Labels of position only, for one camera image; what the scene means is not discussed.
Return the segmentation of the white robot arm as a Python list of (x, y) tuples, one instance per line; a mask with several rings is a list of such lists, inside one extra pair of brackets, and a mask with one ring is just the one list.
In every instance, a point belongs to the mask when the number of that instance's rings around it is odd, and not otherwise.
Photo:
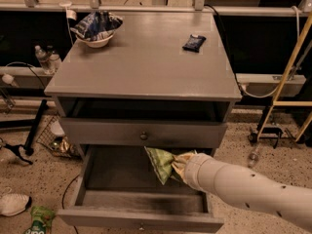
[(204, 153), (175, 155), (172, 166), (191, 188), (243, 210), (275, 215), (312, 231), (312, 190), (276, 182)]

